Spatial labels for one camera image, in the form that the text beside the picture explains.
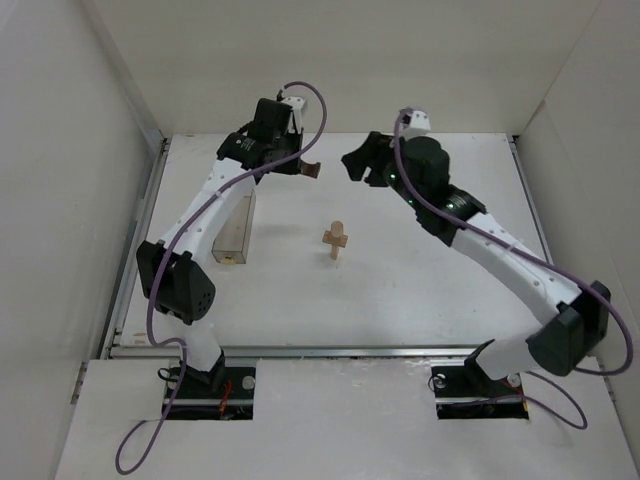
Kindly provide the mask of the dark brown notched block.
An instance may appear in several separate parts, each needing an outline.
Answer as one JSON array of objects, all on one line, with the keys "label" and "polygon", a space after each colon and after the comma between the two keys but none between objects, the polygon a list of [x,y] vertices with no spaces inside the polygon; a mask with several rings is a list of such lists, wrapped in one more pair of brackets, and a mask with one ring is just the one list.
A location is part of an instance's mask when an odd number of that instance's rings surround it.
[{"label": "dark brown notched block", "polygon": [[317,179],[321,170],[321,163],[308,163],[302,159],[298,160],[299,174],[305,177]]}]

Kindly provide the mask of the light wood rounded block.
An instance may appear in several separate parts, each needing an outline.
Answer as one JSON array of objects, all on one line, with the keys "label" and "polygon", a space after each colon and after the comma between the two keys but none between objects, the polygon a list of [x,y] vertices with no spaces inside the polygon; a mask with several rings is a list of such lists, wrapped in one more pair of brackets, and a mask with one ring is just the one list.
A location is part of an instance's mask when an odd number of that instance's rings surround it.
[{"label": "light wood rounded block", "polygon": [[341,221],[335,220],[330,225],[329,233],[334,239],[341,239],[344,236],[344,225]]}]

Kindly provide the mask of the light wood notched block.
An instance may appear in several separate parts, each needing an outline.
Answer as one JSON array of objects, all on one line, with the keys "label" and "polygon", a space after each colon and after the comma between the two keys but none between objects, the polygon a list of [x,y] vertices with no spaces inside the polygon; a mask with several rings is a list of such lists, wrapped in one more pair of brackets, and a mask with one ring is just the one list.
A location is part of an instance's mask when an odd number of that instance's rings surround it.
[{"label": "light wood notched block", "polygon": [[325,231],[322,238],[322,242],[324,244],[336,246],[338,248],[345,248],[347,241],[348,241],[347,235],[333,236],[330,231]]}]

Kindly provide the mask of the tall light wood block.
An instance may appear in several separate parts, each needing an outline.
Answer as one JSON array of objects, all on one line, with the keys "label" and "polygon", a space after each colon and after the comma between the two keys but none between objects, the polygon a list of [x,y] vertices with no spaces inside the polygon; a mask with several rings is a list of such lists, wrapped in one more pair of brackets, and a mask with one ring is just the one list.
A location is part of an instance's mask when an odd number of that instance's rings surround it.
[{"label": "tall light wood block", "polygon": [[331,252],[330,252],[330,258],[334,261],[337,261],[339,258],[339,254],[341,251],[341,247],[340,246],[336,246],[336,245],[332,245],[331,246]]}]

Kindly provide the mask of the clear plastic box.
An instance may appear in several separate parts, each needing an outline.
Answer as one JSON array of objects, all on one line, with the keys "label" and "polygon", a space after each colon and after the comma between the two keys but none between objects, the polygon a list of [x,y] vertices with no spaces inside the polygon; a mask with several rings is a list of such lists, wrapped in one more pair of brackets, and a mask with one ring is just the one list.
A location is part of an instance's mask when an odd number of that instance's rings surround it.
[{"label": "clear plastic box", "polygon": [[217,263],[247,263],[255,205],[256,194],[252,190],[233,209],[212,245],[211,252]]}]

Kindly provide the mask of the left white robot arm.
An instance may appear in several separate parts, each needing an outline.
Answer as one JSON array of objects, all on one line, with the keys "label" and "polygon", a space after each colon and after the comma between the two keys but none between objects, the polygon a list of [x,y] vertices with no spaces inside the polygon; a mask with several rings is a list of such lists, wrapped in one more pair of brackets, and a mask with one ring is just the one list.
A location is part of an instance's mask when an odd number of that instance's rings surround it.
[{"label": "left white robot arm", "polygon": [[301,150],[302,97],[262,98],[254,118],[230,133],[216,152],[207,179],[176,223],[152,243],[138,247],[136,261],[145,298],[158,312],[176,319],[174,335],[186,344],[186,375],[207,392],[224,381],[224,353],[209,313],[216,287],[205,272],[216,237],[242,201],[251,198],[259,177],[223,186],[246,171]]}]

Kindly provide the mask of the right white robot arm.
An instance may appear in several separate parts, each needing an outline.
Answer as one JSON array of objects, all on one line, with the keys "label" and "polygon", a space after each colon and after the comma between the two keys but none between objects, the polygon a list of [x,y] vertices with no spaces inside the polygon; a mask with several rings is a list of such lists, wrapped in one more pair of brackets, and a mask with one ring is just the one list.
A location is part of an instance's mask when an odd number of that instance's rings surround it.
[{"label": "right white robot arm", "polygon": [[476,383],[502,380],[541,368],[555,376],[575,371],[604,338],[610,296],[601,283],[580,288],[539,265],[531,251],[515,252],[515,239],[468,192],[450,182],[450,156],[430,137],[402,140],[372,132],[341,159],[349,178],[390,187],[414,210],[416,220],[446,246],[482,266],[530,310],[539,328],[506,340],[491,339],[464,362]]}]

